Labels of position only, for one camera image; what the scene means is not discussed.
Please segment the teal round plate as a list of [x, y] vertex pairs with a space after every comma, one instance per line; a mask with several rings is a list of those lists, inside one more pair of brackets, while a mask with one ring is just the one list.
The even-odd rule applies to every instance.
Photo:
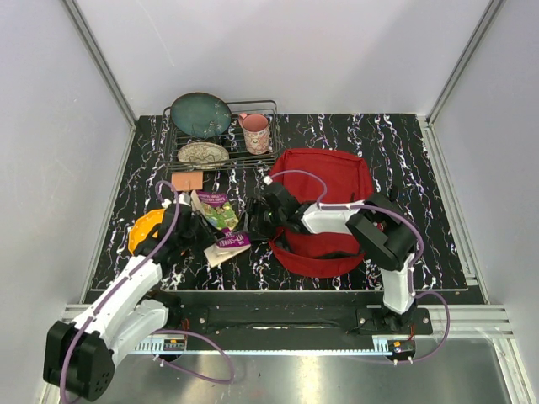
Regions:
[[222, 135], [232, 123], [232, 112], [220, 98], [208, 93], [186, 93], [170, 108], [170, 116], [183, 133], [200, 139]]

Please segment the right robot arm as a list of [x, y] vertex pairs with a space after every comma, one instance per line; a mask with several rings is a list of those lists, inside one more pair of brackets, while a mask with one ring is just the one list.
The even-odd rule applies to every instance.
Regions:
[[349, 203], [301, 202], [273, 182], [248, 201], [243, 220], [248, 234], [269, 241], [277, 260], [294, 274], [333, 278], [370, 259], [382, 275], [383, 326], [396, 334], [411, 326], [411, 278], [424, 243], [388, 197], [374, 193]]

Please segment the pink leather wallet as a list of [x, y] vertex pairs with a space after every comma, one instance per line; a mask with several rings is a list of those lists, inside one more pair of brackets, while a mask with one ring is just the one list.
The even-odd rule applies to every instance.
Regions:
[[171, 184], [182, 192], [203, 189], [203, 172], [172, 173]]

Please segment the orange yellow plate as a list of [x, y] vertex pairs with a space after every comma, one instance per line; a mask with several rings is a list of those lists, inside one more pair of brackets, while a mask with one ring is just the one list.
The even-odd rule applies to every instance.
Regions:
[[132, 256], [138, 245], [149, 235], [150, 230], [159, 226], [163, 221], [165, 209], [150, 210], [144, 216], [138, 218], [130, 228], [127, 247]]

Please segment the purple treehouse book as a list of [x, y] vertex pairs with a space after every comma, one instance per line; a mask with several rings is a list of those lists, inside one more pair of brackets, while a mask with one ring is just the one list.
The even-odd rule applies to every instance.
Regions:
[[239, 218], [226, 194], [193, 190], [190, 197], [195, 210], [218, 233], [216, 240], [204, 250], [211, 268], [251, 248], [247, 233], [239, 230]]

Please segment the aluminium frame rail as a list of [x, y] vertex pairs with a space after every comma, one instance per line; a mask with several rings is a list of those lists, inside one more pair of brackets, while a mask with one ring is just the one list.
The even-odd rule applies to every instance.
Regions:
[[[63, 322], [69, 322], [90, 305], [69, 306]], [[221, 348], [230, 355], [354, 355], [390, 356], [415, 349], [422, 340], [440, 346], [449, 339], [512, 339], [514, 333], [504, 309], [497, 306], [421, 306], [430, 314], [433, 333], [427, 336], [360, 335], [339, 329], [308, 327], [271, 330], [193, 331], [189, 326], [162, 328], [149, 334], [130, 354], [215, 354]]]

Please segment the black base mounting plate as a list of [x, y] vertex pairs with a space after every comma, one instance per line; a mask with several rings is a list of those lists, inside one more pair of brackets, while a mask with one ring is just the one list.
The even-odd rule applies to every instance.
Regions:
[[144, 297], [171, 310], [166, 327], [193, 331], [321, 327], [360, 335], [433, 333], [430, 314], [415, 303], [403, 315], [382, 304], [381, 291], [184, 291], [154, 288]]

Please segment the red student backpack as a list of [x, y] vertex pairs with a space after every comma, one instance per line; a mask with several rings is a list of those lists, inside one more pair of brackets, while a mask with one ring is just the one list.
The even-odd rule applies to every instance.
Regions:
[[307, 205], [299, 223], [307, 233], [286, 227], [269, 242], [273, 254], [288, 271], [328, 279], [355, 269], [364, 258], [346, 221], [374, 192], [366, 161], [344, 151], [288, 149], [270, 171], [298, 202]]

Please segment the beige patterned plate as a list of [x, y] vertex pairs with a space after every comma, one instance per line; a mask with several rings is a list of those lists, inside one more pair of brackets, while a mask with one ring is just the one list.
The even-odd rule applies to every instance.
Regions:
[[219, 166], [229, 159], [229, 153], [216, 143], [191, 142], [178, 150], [177, 158], [182, 163], [196, 166]]

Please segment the pink patterned mug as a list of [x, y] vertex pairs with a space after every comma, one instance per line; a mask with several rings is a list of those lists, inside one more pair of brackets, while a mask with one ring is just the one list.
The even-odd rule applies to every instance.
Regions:
[[270, 148], [270, 121], [262, 114], [238, 116], [238, 123], [243, 130], [247, 151], [253, 155], [262, 155]]

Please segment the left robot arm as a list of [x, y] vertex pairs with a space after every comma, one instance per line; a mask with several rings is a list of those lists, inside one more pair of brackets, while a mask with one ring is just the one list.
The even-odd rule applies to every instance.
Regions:
[[190, 197], [166, 201], [131, 229], [135, 249], [119, 277], [83, 313], [57, 321], [45, 340], [44, 382], [87, 401], [109, 387], [120, 362], [149, 334], [175, 332], [181, 325], [180, 299], [159, 289], [180, 254], [213, 238]]

